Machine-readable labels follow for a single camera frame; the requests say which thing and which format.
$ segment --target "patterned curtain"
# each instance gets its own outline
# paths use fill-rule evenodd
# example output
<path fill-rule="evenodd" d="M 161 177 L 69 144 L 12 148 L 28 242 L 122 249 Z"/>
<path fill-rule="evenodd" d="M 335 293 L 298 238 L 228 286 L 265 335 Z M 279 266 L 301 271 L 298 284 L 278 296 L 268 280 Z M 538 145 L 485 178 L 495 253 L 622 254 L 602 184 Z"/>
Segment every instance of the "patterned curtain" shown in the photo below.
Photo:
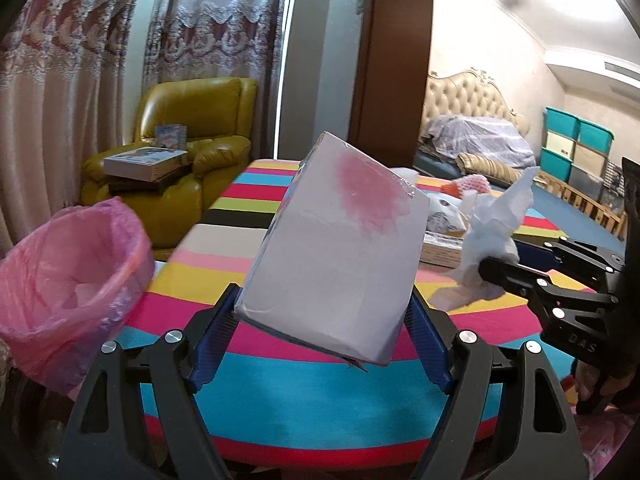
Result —
<path fill-rule="evenodd" d="M 82 161 L 120 143 L 133 5 L 28 0 L 0 43 L 0 254 L 77 203 Z"/>
<path fill-rule="evenodd" d="M 258 82 L 252 155 L 270 156 L 284 0 L 158 0 L 144 87 L 235 75 Z"/>

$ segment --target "cream headboard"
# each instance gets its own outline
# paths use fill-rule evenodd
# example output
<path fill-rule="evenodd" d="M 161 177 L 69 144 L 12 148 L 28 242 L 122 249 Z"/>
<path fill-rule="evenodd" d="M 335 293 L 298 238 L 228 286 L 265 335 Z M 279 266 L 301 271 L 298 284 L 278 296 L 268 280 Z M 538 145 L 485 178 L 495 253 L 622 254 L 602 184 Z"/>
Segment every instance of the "cream headboard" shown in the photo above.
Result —
<path fill-rule="evenodd" d="M 521 136 L 529 133 L 529 121 L 506 105 L 498 87 L 484 70 L 472 68 L 449 77 L 437 76 L 431 72 L 427 79 L 422 125 L 439 115 L 459 114 L 507 119 Z"/>

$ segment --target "armchair armrest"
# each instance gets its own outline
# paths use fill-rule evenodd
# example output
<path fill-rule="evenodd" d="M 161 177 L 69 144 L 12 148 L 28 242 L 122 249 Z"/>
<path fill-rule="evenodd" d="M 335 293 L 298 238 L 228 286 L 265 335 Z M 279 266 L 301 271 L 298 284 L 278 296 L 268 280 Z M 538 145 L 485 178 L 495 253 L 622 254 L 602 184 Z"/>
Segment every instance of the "armchair armrest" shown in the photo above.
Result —
<path fill-rule="evenodd" d="M 135 150 L 137 148 L 144 148 L 148 145 L 149 144 L 147 142 L 134 142 L 133 144 L 118 146 L 117 148 L 111 148 L 106 152 L 96 153 L 95 155 L 92 155 L 82 164 L 82 178 L 84 179 L 88 177 L 95 182 L 101 182 L 107 176 L 104 174 L 104 159 L 106 157 L 116 155 L 117 153 Z"/>
<path fill-rule="evenodd" d="M 231 168 L 249 153 L 251 141 L 243 136 L 217 137 L 198 150 L 193 159 L 193 174 L 203 177 L 212 170 Z"/>

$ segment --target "brown wooden door frame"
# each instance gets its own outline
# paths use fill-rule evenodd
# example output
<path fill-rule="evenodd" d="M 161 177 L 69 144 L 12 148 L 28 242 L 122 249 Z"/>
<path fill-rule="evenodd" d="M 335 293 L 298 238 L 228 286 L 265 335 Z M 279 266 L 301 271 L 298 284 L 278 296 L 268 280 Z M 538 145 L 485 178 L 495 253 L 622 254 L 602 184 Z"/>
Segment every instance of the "brown wooden door frame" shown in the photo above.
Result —
<path fill-rule="evenodd" d="M 365 0 L 349 142 L 413 165 L 429 71 L 433 0 Z"/>

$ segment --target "plaid blanket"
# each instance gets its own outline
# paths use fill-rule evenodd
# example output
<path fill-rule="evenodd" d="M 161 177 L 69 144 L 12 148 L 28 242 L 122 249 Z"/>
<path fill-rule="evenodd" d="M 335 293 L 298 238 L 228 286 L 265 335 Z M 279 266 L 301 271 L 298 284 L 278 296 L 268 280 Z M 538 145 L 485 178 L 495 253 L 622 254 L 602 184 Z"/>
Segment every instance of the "plaid blanket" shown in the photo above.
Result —
<path fill-rule="evenodd" d="M 441 115 L 424 125 L 420 142 L 432 143 L 444 162 L 474 153 L 519 170 L 536 165 L 529 143 L 504 119 Z"/>

